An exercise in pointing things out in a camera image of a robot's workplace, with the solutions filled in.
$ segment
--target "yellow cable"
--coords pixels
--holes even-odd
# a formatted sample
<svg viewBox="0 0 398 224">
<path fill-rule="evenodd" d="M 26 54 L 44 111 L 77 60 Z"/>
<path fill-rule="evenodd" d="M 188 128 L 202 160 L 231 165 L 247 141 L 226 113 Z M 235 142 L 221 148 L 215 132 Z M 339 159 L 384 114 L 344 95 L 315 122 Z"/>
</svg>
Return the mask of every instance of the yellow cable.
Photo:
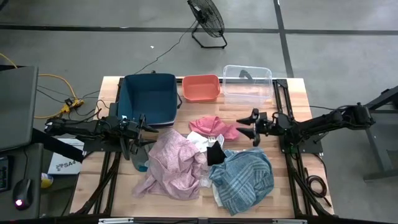
<svg viewBox="0 0 398 224">
<path fill-rule="evenodd" d="M 5 55 L 2 54 L 2 53 L 0 53 L 0 56 L 4 57 L 4 58 L 5 58 L 11 65 L 13 65 L 15 68 L 18 68 L 17 65 L 16 65 L 11 59 L 9 59 L 7 56 L 5 56 Z M 70 91 L 72 92 L 73 97 L 75 97 L 75 100 L 78 99 L 77 96 L 76 96 L 76 94 L 75 94 L 75 92 L 73 91 L 72 86 L 69 84 L 69 82 L 68 82 L 66 79 L 64 79 L 64 78 L 62 78 L 62 77 L 60 77 L 60 76 L 58 76 L 58 75 L 52 75 L 52 74 L 39 74 L 39 76 L 40 76 L 40 77 L 54 77 L 54 78 L 59 78 L 59 79 L 61 79 L 62 81 L 64 81 L 64 82 L 68 85 Z M 62 109 L 61 109 L 58 113 L 56 113 L 56 114 L 54 114 L 54 115 L 50 115 L 50 116 L 34 116 L 34 118 L 35 118 L 35 119 L 49 119 L 49 118 L 53 118 L 53 117 L 55 117 L 55 116 L 58 116 L 58 115 L 60 115 L 60 114 L 62 114 Z"/>
</svg>

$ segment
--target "blue plastic basket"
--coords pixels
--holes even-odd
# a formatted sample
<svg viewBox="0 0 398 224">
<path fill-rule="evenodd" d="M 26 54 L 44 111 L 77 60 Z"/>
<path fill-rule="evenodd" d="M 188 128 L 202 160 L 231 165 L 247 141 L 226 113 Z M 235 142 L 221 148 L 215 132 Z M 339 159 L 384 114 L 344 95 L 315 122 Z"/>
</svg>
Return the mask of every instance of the blue plastic basket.
<svg viewBox="0 0 398 224">
<path fill-rule="evenodd" d="M 164 73 L 128 75 L 119 94 L 118 117 L 138 121 L 145 114 L 154 128 L 172 126 L 177 115 L 177 82 Z"/>
</svg>

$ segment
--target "transparent storage box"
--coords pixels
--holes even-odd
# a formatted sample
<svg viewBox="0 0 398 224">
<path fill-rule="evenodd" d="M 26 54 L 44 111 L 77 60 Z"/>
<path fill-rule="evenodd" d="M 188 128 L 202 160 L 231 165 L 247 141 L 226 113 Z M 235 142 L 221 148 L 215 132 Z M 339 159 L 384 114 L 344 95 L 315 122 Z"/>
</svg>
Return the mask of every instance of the transparent storage box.
<svg viewBox="0 0 398 224">
<path fill-rule="evenodd" d="M 226 103 L 262 105 L 272 97 L 272 73 L 268 68 L 227 65 L 223 93 Z"/>
</svg>

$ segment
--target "light pink fabric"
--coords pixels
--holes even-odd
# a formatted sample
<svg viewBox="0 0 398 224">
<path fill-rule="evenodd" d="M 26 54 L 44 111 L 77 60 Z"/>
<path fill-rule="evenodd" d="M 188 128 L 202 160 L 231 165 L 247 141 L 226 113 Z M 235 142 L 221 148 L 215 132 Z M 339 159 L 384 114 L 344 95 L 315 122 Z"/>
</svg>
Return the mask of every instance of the light pink fabric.
<svg viewBox="0 0 398 224">
<path fill-rule="evenodd" d="M 191 131 L 204 136 L 218 136 L 222 134 L 227 141 L 236 140 L 239 132 L 233 125 L 226 125 L 217 116 L 206 116 L 196 121 L 189 122 Z"/>
<path fill-rule="evenodd" d="M 133 194 L 168 195 L 179 200 L 199 197 L 200 167 L 206 157 L 189 140 L 174 129 L 157 138 L 149 151 L 146 179 L 136 185 Z"/>
</svg>

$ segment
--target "fan stand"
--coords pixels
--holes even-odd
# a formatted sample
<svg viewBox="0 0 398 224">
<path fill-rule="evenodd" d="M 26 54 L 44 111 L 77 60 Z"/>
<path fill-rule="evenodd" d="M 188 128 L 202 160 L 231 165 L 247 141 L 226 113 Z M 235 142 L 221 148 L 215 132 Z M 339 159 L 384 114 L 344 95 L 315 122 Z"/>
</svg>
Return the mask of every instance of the fan stand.
<svg viewBox="0 0 398 224">
<path fill-rule="evenodd" d="M 204 48 L 204 49 L 224 49 L 224 48 L 228 45 L 228 43 L 227 43 L 226 40 L 225 40 L 224 34 L 221 34 L 221 37 L 223 38 L 225 45 L 223 45 L 223 46 L 212 46 L 212 47 L 203 46 L 203 44 L 201 44 L 201 43 L 199 42 L 199 40 L 195 37 L 195 35 L 193 35 L 193 34 L 198 30 L 198 26 L 199 26 L 199 22 L 196 24 L 195 28 L 193 28 L 193 31 L 192 31 L 192 38 L 193 38 L 196 42 L 198 42 L 198 44 L 200 45 L 201 48 Z"/>
</svg>

